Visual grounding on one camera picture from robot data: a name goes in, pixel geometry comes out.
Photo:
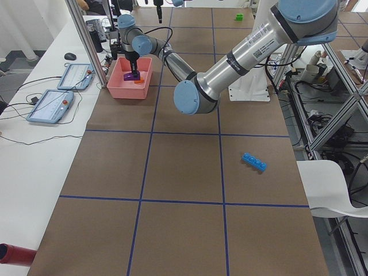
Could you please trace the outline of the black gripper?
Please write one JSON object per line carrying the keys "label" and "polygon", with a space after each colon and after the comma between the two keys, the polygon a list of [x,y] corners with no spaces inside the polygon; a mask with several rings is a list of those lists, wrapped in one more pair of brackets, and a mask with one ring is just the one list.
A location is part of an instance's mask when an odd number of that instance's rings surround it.
{"label": "black gripper", "polygon": [[139,54],[135,51],[125,51],[124,56],[131,64],[131,73],[133,77],[139,76],[139,71],[137,69],[137,60],[139,59]]}
{"label": "black gripper", "polygon": [[162,5],[163,5],[163,0],[154,0],[154,5],[156,6],[156,12],[158,15],[158,20],[159,23],[162,23]]}

